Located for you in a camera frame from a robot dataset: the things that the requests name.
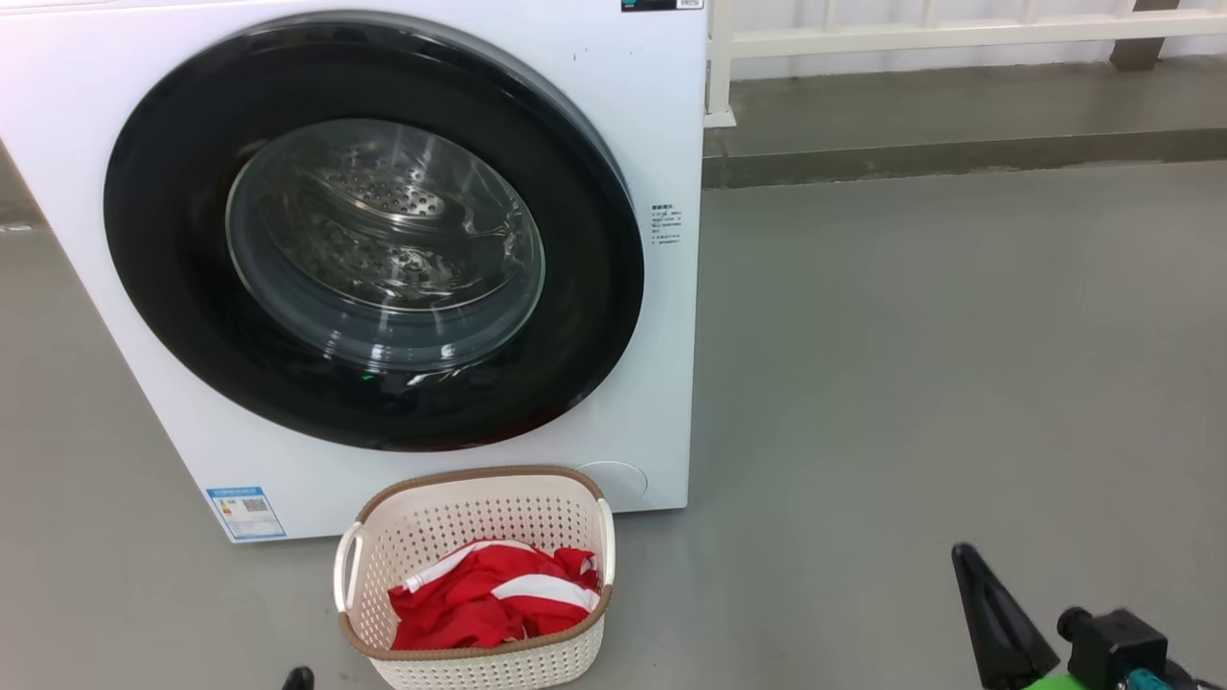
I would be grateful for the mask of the round white filter cover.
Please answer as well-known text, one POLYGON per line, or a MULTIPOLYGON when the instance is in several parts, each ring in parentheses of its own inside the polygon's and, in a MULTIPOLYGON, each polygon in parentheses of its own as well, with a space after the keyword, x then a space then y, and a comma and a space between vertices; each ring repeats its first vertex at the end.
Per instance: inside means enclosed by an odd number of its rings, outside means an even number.
POLYGON ((617 460, 598 460, 578 467, 577 471, 595 483, 614 514, 650 510, 645 494, 648 478, 639 467, 617 460))

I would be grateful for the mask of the red and white garment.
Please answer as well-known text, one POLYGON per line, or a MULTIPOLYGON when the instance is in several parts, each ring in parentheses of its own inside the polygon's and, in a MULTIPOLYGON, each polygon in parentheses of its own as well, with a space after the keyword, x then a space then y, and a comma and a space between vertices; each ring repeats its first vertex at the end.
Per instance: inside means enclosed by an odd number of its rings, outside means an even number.
POLYGON ((387 591, 399 618, 390 648, 494 648, 563 634, 587 620, 599 599, 591 551, 469 541, 387 591))

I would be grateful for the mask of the blue energy label sticker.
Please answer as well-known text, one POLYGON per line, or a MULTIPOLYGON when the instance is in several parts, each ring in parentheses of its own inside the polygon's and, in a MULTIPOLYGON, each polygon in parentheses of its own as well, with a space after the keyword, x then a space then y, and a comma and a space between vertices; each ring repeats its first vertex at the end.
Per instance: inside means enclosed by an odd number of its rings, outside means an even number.
POLYGON ((263 487, 217 487, 205 494, 229 541, 279 541, 288 537, 263 487))

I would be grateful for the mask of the perforated steel washer drum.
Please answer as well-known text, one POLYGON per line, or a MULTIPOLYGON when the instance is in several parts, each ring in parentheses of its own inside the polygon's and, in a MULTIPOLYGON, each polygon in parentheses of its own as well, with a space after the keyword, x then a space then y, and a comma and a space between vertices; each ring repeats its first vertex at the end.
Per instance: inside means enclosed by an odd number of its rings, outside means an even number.
POLYGON ((323 122, 263 145, 229 187, 226 239, 277 327, 368 370, 490 357, 546 287, 517 188, 477 153, 393 122, 323 122))

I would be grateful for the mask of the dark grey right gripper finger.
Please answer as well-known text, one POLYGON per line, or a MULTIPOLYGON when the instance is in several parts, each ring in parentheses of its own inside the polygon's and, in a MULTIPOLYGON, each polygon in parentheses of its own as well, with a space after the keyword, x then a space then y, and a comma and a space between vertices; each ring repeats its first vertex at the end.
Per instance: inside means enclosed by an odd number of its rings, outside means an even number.
POLYGON ((1029 616, 1026 616, 1025 609, 1009 594, 1006 586, 1004 589, 1001 611, 1007 618, 1009 637, 1014 641, 1017 658, 1015 690, 1025 690, 1032 681, 1047 676, 1059 663, 1059 656, 1031 622, 1029 616))
POLYGON ((951 560, 982 688, 1015 690, 1017 658, 1001 611, 1004 586, 968 541, 952 546, 951 560))

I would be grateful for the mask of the grey pillar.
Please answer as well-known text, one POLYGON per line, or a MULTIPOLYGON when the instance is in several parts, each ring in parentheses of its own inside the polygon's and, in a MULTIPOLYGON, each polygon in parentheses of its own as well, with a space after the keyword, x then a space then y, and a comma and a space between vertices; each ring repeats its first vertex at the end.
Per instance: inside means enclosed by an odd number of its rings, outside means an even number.
MULTIPOLYGON (((1180 0, 1133 0, 1133 12, 1171 12, 1179 9, 1180 0)), ((1118 72, 1148 72, 1160 61, 1164 36, 1137 39, 1119 39, 1108 59, 1118 72)))

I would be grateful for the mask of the white front-load washing machine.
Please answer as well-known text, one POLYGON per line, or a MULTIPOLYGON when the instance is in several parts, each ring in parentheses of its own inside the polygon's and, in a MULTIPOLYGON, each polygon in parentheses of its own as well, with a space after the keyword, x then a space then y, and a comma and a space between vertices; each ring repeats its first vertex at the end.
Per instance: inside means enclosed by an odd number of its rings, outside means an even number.
POLYGON ((377 490, 411 478, 617 460, 644 471, 650 510, 681 508, 703 68, 706 9, 623 12, 618 0, 0 0, 0 142, 207 502, 207 489, 263 487, 286 539, 337 537, 377 490), (120 284, 106 239, 106 169, 135 106, 227 36, 290 14, 352 10, 428 18, 517 56, 614 153, 645 259, 638 327, 606 379, 551 424, 458 451, 372 451, 294 432, 198 379, 120 284), (652 246, 650 209, 666 203, 683 210, 683 238, 652 246))

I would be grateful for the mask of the cream basket with brown rim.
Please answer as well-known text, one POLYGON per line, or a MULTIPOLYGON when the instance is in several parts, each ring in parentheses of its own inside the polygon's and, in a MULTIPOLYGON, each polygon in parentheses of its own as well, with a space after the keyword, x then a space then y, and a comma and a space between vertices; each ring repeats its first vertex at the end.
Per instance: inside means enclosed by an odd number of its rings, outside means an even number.
POLYGON ((360 510, 337 541, 333 597, 340 629, 390 690, 546 690, 598 659, 614 597, 614 512, 598 484, 558 467, 452 471, 391 485, 360 510), (469 541, 521 541, 594 555, 598 591, 564 632, 494 648, 396 651, 400 621, 387 593, 469 541))

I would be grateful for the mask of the round black glass washer door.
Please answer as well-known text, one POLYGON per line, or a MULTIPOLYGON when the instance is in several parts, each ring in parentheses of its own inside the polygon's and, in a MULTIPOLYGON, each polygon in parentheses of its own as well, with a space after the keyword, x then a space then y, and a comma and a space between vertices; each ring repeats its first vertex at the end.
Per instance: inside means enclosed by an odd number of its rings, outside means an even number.
POLYGON ((551 424, 623 357, 645 292, 629 188, 577 106, 517 56, 404 14, 290 14, 188 58, 118 135, 104 226, 139 316, 198 379, 272 424, 355 449, 477 449, 551 424), (234 176, 272 139, 340 119, 440 135, 521 194, 546 287, 491 356, 436 372, 328 359, 242 284, 226 239, 234 176))

